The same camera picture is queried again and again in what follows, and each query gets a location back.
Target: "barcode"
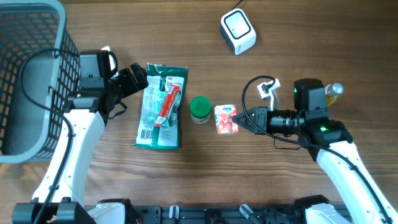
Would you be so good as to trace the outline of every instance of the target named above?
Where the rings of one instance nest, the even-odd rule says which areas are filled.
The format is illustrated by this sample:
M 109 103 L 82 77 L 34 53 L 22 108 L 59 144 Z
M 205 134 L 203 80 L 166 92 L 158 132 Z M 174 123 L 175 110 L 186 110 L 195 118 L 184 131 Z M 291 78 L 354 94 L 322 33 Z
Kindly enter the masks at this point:
M 142 130 L 141 139 L 152 139 L 152 130 Z

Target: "white cable clip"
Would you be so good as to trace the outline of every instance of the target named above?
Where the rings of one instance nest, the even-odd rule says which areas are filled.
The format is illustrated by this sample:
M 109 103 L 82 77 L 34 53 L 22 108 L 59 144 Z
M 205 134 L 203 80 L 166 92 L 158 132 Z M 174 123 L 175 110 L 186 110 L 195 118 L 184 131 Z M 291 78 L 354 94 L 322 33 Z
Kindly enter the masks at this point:
M 176 205 L 170 206 L 169 219 L 177 220 L 180 217 L 180 207 Z
M 257 89 L 263 100 L 271 98 L 271 102 L 269 103 L 270 111 L 279 110 L 279 97 L 278 94 L 276 93 L 276 90 L 280 87 L 280 82 L 279 79 L 276 78 L 275 83 L 270 88 L 268 88 L 268 86 L 271 85 L 272 82 L 273 81 L 263 82 L 257 86 Z

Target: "bottle cap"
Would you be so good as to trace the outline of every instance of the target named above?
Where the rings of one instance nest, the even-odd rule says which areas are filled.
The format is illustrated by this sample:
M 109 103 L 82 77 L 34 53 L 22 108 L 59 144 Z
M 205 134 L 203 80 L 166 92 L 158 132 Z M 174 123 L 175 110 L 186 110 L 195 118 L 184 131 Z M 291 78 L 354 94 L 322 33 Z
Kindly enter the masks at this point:
M 189 111 L 198 119 L 206 118 L 211 113 L 210 100 L 204 96 L 195 97 L 189 105 Z
M 335 83 L 335 84 L 333 84 L 333 85 L 331 86 L 330 92 L 329 92 L 329 93 L 330 93 L 332 96 L 340 96 L 340 94 L 343 93 L 343 90 L 344 90 L 344 88 L 343 88 L 343 85 L 342 85 L 342 84 L 340 84 L 340 83 Z

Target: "green package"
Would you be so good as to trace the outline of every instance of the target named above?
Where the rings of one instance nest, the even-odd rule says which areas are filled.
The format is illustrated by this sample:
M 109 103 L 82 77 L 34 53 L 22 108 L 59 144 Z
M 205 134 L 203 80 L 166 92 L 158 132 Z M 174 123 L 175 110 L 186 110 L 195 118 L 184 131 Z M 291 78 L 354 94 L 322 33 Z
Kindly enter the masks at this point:
M 141 117 L 135 146 L 155 150 L 177 150 L 179 147 L 179 110 L 187 85 L 187 67 L 147 65 L 148 87 L 142 97 Z M 178 97 L 162 127 L 155 127 L 154 120 L 159 114 L 163 101 L 174 85 L 180 86 Z

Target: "green lid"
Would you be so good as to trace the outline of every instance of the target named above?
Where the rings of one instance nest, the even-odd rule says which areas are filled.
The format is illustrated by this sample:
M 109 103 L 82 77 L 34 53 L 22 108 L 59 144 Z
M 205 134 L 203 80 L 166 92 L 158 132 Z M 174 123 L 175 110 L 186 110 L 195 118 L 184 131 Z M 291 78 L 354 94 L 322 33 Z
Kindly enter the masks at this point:
M 206 118 L 211 113 L 210 100 L 204 96 L 195 97 L 189 105 L 189 111 L 198 119 Z

